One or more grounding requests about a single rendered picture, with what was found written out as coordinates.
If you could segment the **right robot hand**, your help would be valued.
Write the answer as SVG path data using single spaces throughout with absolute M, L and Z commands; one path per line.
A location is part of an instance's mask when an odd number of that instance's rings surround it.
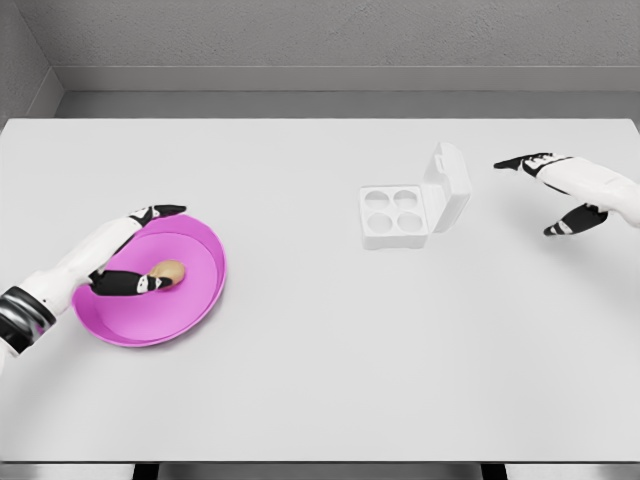
M 581 205 L 544 229 L 544 235 L 575 235 L 601 225 L 629 186 L 623 177 L 581 157 L 536 153 L 496 162 L 498 170 L 522 171 L 549 188 L 569 195 Z

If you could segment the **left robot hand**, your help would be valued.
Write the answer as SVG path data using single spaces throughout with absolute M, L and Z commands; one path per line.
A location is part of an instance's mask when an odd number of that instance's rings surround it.
M 183 205 L 152 205 L 126 217 L 109 221 L 83 240 L 61 263 L 71 272 L 86 275 L 86 282 L 99 296 L 138 296 L 157 289 L 146 274 L 108 270 L 106 264 L 137 232 L 156 219 L 176 216 L 187 210 Z

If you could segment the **brown egg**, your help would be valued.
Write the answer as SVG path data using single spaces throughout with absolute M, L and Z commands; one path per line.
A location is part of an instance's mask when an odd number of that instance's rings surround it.
M 148 273 L 155 281 L 157 289 L 178 285 L 185 277 L 185 266 L 177 260 L 164 260 L 156 264 Z

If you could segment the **white egg box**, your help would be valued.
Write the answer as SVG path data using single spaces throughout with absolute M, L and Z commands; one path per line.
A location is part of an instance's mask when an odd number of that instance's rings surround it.
M 455 225 L 471 193 L 461 151 L 441 142 L 427 162 L 420 183 L 360 188 L 363 247 L 420 249 L 429 235 L 444 233 Z

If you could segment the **pink plate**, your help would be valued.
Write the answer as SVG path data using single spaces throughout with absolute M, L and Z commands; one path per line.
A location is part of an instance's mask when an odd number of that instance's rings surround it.
M 223 245 L 209 226 L 181 214 L 152 221 L 112 257 L 107 268 L 146 273 L 163 260 L 184 265 L 181 283 L 118 297 L 98 296 L 82 286 L 72 300 L 79 321 L 97 338 L 125 347 L 163 343 L 195 326 L 222 293 L 227 273 Z

